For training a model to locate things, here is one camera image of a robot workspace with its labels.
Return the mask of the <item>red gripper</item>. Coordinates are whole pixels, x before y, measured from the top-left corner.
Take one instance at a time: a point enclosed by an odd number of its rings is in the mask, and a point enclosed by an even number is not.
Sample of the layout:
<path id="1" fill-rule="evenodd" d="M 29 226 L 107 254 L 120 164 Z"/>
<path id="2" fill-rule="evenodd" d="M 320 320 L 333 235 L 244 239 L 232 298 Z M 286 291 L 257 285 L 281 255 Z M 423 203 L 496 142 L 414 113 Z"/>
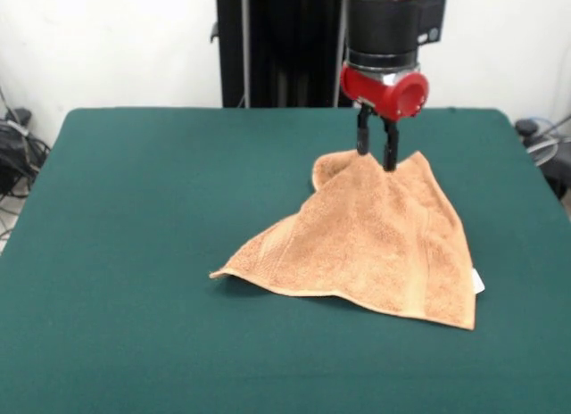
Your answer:
<path id="1" fill-rule="evenodd" d="M 395 171 L 399 144 L 396 121 L 420 113 L 429 93 L 427 78 L 414 70 L 400 73 L 396 79 L 386 83 L 345 64 L 340 81 L 345 95 L 362 104 L 357 115 L 358 154 L 366 155 L 369 152 L 368 119 L 375 111 L 383 117 L 386 134 L 383 167 L 385 171 Z"/>

